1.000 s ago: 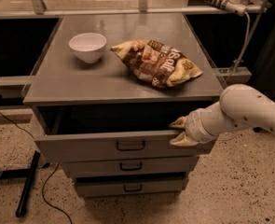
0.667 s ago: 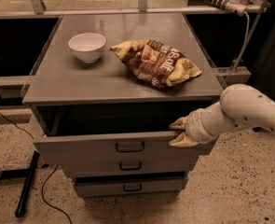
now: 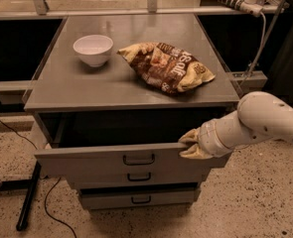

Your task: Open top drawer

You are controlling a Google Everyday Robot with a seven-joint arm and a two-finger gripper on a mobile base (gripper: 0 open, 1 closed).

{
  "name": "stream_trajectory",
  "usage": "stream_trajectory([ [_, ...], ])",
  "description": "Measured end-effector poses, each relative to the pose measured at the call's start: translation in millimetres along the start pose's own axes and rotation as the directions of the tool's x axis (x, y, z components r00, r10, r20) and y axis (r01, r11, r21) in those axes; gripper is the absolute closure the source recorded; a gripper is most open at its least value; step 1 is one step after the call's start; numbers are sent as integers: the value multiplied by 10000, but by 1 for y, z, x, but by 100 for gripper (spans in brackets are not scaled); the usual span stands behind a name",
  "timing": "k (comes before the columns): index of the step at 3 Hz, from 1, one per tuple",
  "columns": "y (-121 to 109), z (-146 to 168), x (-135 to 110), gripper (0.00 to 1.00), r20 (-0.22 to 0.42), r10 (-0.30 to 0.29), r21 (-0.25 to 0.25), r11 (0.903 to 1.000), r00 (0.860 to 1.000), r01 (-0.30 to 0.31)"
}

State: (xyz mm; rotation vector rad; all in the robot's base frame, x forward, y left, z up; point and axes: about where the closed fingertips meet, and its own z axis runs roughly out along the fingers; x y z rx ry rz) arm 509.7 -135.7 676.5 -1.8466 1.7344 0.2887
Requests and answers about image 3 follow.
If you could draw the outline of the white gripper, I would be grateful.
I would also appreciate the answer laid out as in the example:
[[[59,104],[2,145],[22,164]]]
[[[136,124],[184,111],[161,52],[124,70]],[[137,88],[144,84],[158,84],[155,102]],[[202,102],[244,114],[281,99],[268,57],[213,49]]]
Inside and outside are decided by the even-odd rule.
[[[197,144],[189,149],[182,151],[182,158],[191,160],[207,160],[211,158],[220,158],[233,152],[233,149],[227,147],[220,139],[218,134],[217,119],[210,120],[202,124],[199,129],[192,129],[184,134],[180,139],[180,143]]]

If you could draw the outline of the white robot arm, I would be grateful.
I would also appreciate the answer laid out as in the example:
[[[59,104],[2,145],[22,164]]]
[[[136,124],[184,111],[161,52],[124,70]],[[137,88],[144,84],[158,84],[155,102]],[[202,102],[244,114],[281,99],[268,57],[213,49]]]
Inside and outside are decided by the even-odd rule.
[[[238,146],[271,139],[293,144],[293,108],[272,94],[254,91],[239,100],[235,111],[184,134],[179,142],[191,147],[180,156],[193,160],[220,158]]]

